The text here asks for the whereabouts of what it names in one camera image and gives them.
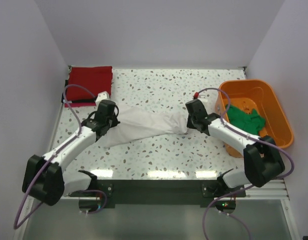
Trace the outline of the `white t shirt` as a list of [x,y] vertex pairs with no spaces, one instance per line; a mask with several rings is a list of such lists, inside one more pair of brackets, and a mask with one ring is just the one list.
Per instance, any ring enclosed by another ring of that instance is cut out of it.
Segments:
[[187,119],[179,112],[154,113],[124,103],[117,106],[120,123],[97,141],[103,148],[165,134],[183,135],[188,131]]

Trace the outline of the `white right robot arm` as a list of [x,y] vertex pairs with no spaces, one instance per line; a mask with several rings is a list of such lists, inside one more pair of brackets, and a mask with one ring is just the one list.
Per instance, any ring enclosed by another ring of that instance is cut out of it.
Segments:
[[229,196],[237,187],[251,184],[261,188],[285,171],[285,164],[274,139],[250,135],[228,123],[216,113],[208,114],[200,99],[185,104],[187,127],[217,138],[243,156],[243,168],[230,169],[217,177],[215,192]]

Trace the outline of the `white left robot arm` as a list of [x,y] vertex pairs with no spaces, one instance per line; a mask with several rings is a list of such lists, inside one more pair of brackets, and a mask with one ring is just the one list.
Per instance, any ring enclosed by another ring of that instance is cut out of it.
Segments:
[[82,192],[93,196],[98,190],[96,175],[86,170],[79,170],[70,178],[63,174],[79,154],[120,123],[118,114],[115,102],[102,100],[97,110],[83,120],[66,141],[43,156],[31,156],[27,161],[22,191],[49,206],[55,205],[66,194]]

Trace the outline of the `black folded t shirt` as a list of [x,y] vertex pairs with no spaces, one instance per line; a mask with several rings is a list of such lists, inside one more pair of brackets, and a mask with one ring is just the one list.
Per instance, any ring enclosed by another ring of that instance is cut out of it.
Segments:
[[93,90],[92,85],[85,81],[65,80],[64,86],[66,99],[71,103],[92,103],[95,101],[98,93]]

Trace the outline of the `pink folded t shirt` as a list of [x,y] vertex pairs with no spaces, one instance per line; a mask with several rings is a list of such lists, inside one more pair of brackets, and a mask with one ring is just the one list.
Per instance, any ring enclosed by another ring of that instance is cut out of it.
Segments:
[[79,107],[95,107],[95,102],[70,102],[69,104],[64,103],[65,108],[79,108]]

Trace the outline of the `red folded t shirt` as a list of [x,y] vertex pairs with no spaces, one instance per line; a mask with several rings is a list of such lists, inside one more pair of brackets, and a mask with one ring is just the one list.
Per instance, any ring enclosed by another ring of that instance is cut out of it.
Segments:
[[97,94],[106,91],[111,95],[113,67],[72,67],[68,80],[85,81],[91,84],[92,89],[95,90]]

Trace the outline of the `green t shirt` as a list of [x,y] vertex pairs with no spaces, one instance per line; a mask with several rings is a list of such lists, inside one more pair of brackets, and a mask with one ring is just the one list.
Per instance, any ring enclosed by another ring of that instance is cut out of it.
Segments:
[[259,135],[266,125],[265,118],[259,115],[254,108],[250,113],[245,113],[239,108],[230,105],[227,117],[230,124],[252,135]]

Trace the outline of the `orange plastic basket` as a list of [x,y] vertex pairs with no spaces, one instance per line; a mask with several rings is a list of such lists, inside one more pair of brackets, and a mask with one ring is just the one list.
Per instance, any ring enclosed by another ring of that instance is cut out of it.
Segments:
[[264,126],[257,131],[260,137],[270,136],[281,149],[288,148],[294,141],[289,121],[272,89],[260,79],[229,80],[219,89],[230,98],[230,105],[240,109],[246,115],[252,112],[265,120]]

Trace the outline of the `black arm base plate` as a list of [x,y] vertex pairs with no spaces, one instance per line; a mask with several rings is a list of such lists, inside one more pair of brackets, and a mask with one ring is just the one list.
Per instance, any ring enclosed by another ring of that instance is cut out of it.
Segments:
[[199,205],[207,207],[220,196],[242,186],[224,189],[216,180],[98,180],[107,196],[106,208],[116,205]]

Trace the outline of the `aluminium frame rail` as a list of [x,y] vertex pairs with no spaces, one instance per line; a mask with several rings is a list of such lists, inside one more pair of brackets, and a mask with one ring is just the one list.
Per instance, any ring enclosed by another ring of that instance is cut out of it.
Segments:
[[244,200],[277,201],[283,211],[292,240],[301,240],[296,220],[292,213],[290,198],[284,180],[272,180],[261,188],[253,187],[245,191]]

